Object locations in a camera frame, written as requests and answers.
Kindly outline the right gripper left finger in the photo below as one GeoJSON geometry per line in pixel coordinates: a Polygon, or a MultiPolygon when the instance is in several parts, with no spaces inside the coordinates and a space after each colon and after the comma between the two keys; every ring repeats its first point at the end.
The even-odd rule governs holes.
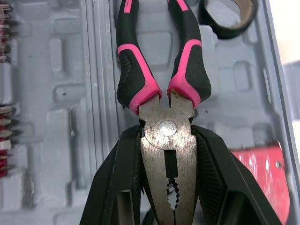
{"type": "Polygon", "coordinates": [[[82,225],[138,225],[142,190],[142,129],[122,132],[96,172],[82,213],[82,225]]]}

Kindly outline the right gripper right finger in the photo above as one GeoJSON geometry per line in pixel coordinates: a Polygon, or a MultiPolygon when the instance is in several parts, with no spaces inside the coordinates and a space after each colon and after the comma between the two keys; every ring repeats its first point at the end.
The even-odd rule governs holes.
{"type": "Polygon", "coordinates": [[[211,130],[193,125],[197,188],[208,225],[279,225],[281,221],[252,173],[211,130]]]}

